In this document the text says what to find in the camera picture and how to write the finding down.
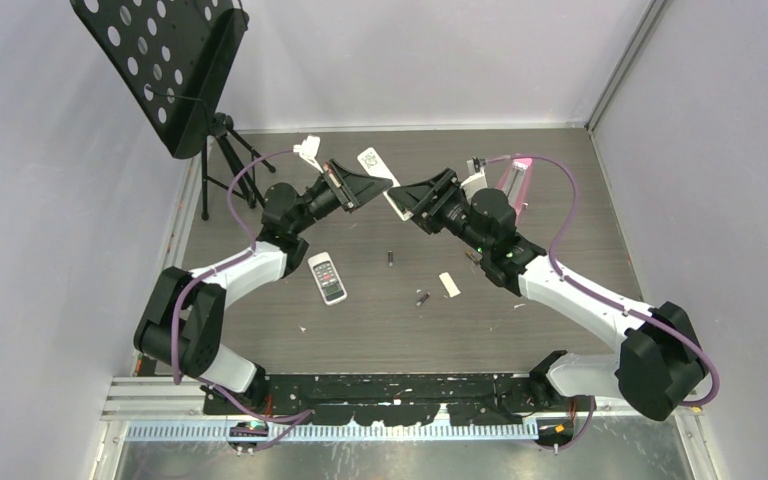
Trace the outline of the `long white remote control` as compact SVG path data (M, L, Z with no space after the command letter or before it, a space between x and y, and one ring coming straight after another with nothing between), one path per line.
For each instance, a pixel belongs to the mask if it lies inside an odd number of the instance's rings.
M388 179L391 181L392 187L400 186L400 182L397 180L396 176L373 147L368 147L358 154L357 160L368 175ZM393 200L389 191L384 193L384 197L401 221L408 221L411 219L412 214L403 207L400 207Z

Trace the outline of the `white battery cover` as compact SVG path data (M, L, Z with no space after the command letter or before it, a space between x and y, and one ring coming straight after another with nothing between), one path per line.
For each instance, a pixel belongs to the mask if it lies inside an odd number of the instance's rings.
M449 272L440 273L438 278L441 281L449 298L454 298L461 294L461 290Z

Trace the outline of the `purple black battery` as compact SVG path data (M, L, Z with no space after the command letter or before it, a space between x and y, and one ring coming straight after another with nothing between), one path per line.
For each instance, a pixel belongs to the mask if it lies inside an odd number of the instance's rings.
M430 298L429 292L424 292L416 301L415 306L421 307Z

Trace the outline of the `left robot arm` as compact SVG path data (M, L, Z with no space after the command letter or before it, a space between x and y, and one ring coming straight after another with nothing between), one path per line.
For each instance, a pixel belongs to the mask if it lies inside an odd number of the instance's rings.
M261 231L248 248L208 267L168 267L159 274L134 347L179 374L224 388L240 412L258 412L267 398L265 370L223 345L225 311L302 264L309 247L304 230L337 209L359 209L392 185L388 178L353 172L334 160L304 192L285 182L274 184L264 195Z

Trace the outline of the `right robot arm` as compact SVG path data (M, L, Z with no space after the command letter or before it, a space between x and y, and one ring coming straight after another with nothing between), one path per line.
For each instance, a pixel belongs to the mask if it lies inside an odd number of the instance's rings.
M557 351L545 358L531 372L531 397L540 408L556 410L570 397L612 397L662 421L691 405L690 395L705 379L711 389L700 403L717 394L719 375L683 308L629 299L561 265L518 232L503 192L483 188L467 195L446 169L393 187L388 196L424 232L448 230L474 249L494 285L555 310L611 348L609 355Z

